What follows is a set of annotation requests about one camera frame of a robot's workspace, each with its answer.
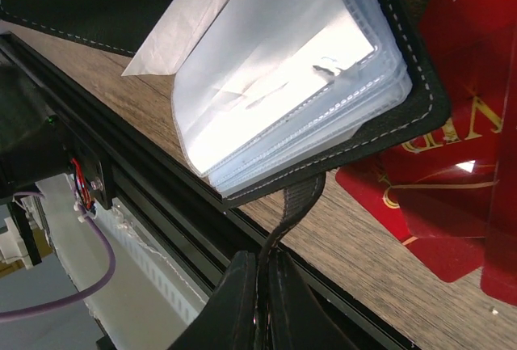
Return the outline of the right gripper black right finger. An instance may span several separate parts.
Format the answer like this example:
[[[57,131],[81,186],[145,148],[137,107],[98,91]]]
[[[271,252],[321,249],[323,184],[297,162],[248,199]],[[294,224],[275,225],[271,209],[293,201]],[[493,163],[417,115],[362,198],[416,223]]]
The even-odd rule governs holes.
[[[324,312],[290,255],[274,251],[268,268],[270,342],[274,349],[355,349]]]

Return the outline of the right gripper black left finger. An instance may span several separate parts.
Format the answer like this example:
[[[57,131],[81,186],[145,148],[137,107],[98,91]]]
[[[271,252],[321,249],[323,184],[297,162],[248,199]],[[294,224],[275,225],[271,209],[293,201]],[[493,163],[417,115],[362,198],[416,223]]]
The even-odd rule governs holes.
[[[239,251],[206,306],[170,349],[252,349],[256,272],[255,255]]]

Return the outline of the black leather card holder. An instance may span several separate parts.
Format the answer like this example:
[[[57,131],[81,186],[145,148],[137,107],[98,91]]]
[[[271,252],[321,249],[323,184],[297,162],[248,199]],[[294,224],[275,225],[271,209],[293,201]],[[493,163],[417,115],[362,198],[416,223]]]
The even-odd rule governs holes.
[[[439,128],[447,93],[402,0],[1,0],[8,23],[174,76],[190,168],[229,206],[284,192],[268,253],[326,172]]]

